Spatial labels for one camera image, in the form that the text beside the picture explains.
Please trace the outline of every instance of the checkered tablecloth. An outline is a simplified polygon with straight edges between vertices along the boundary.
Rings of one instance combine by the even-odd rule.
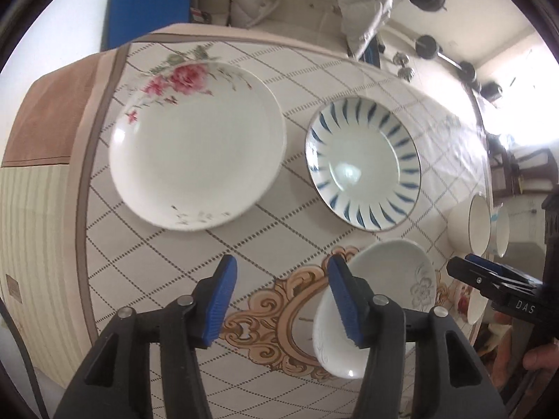
[[[108,144],[115,118],[139,83],[167,59],[189,57],[200,47],[210,57],[252,72],[272,90],[286,119],[287,152],[270,191],[243,216],[207,231],[173,232],[143,222],[122,202],[111,180]],[[364,232],[337,218],[321,202],[305,165],[305,136],[315,111],[331,99],[355,94],[393,111],[410,132],[420,156],[418,203],[406,221],[384,233]],[[87,270],[97,330],[120,307],[144,312],[190,293],[198,280],[212,274],[225,253],[233,254],[239,265],[229,314],[258,321],[255,309],[264,307],[258,298],[283,295],[282,307],[293,304],[302,288],[320,281],[320,267],[333,251],[349,257],[376,241],[403,237],[426,250],[440,283],[438,303],[452,309],[452,279],[445,270],[453,254],[447,215],[473,192],[491,195],[486,166],[475,121],[450,114],[407,83],[372,66],[253,43],[134,43],[106,114],[90,181]],[[271,318],[266,325],[271,335],[265,336],[240,319],[233,329],[238,343],[221,338],[199,352],[215,419],[350,415],[360,381],[335,379],[313,365],[310,338],[319,299],[320,292],[310,295],[302,311],[293,312],[299,315],[287,331],[275,329],[278,320]],[[457,321],[469,334],[471,326]],[[290,356],[293,348],[301,354],[299,358]],[[152,356],[153,411],[155,417],[165,417],[157,345],[152,345]],[[406,358],[402,405],[413,394],[413,375],[412,353]]]

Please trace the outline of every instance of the plate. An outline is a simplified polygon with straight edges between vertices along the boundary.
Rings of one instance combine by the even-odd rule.
[[[221,225],[275,180],[283,115],[251,73],[216,62],[164,69],[126,103],[111,136],[111,175],[142,219],[175,230]]]
[[[373,244],[348,263],[354,276],[365,279],[375,294],[400,307],[428,312],[435,305],[437,278],[425,251],[409,240]],[[346,337],[330,287],[326,289],[312,326],[312,345],[322,367],[340,378],[363,378],[369,349],[360,350]],[[415,343],[406,344],[406,353]]]
[[[359,96],[331,102],[310,125],[305,154],[322,200],[354,227],[391,229],[417,202],[417,149],[400,120],[377,102]]]

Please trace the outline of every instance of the plate with blue stripes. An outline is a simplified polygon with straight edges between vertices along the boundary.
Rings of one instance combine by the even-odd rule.
[[[312,120],[305,144],[312,182],[341,219],[389,230],[412,212],[421,188],[417,148],[402,122],[366,97],[343,97]]]

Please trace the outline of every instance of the brown fabric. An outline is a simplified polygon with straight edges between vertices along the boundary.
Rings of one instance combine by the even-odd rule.
[[[2,167],[69,163],[100,55],[90,55],[33,83],[17,112]]]

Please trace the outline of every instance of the red flower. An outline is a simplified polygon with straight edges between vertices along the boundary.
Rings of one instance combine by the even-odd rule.
[[[173,90],[182,94],[192,94],[206,88],[208,70],[206,65],[184,65],[177,67],[169,81]]]
[[[128,117],[128,124],[132,124],[135,121],[138,121],[138,117],[136,115],[138,115],[138,112],[136,110],[132,110],[130,113],[126,114]]]
[[[153,96],[154,94],[157,96],[161,96],[165,88],[169,86],[169,82],[163,78],[163,76],[157,75],[154,77],[146,86],[142,88],[144,93]]]

